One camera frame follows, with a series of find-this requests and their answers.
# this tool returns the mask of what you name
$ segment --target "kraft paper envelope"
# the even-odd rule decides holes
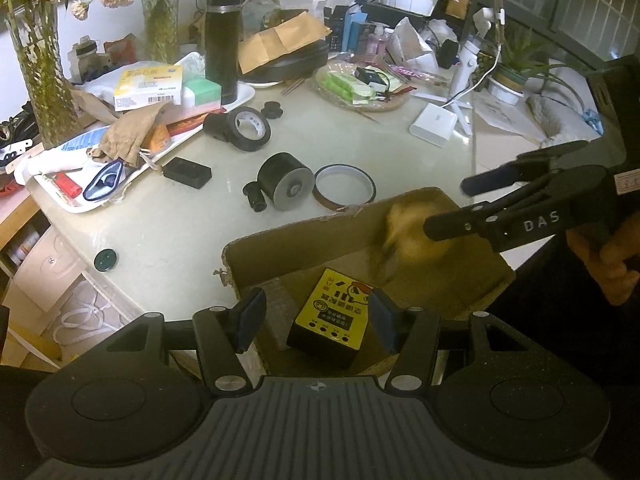
[[[295,52],[318,40],[324,40],[331,29],[320,20],[303,12],[275,28],[264,30],[240,44],[239,62],[242,73],[251,72],[273,59]]]

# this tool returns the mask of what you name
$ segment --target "white label sticker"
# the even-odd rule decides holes
[[[616,191],[619,195],[640,189],[640,170],[617,174],[614,179],[616,180]]]

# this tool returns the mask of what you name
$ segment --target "crosshair logo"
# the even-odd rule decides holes
[[[325,390],[328,388],[328,386],[322,383],[321,381],[316,381],[315,383],[310,384],[309,387],[316,393],[320,393],[322,390]]]
[[[319,310],[320,312],[324,312],[329,308],[329,306],[322,300],[315,300],[314,307],[316,308],[316,310]]]

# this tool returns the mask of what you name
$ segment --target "white wall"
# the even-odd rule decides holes
[[[186,28],[196,11],[195,0],[180,0],[178,10],[181,28]],[[144,20],[140,0],[134,0],[129,7],[108,9],[96,0],[89,6],[89,17],[79,22],[65,9],[58,6],[58,42],[60,43],[60,57],[65,75],[70,77],[69,62],[66,54],[77,43],[81,36],[89,36],[96,41],[114,41],[124,38],[132,32],[143,38]],[[4,23],[0,24],[0,121],[7,120],[20,111],[20,107],[29,98],[22,79],[20,66],[15,56],[14,46]]]

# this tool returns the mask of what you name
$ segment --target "cardboard box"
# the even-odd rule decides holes
[[[444,210],[457,209],[437,188],[425,188],[373,203],[354,212],[297,222],[229,243],[222,259],[238,298],[253,286],[277,283],[287,297],[291,315],[272,316],[290,326],[326,268],[363,283],[380,286],[372,261],[380,256],[386,233],[386,215],[393,203],[436,202]],[[486,309],[513,281],[511,267],[477,235],[457,238],[438,261],[402,266],[382,289],[401,307],[436,308],[445,319],[466,319],[469,313]],[[276,376],[327,377],[355,374],[382,375],[395,362],[383,348],[369,324],[360,352],[348,370],[318,356],[292,348],[283,349],[274,330],[263,325],[256,338],[260,358],[268,374]]]
[[[182,101],[182,67],[162,65],[125,70],[113,98],[117,112],[162,101],[179,105]]]

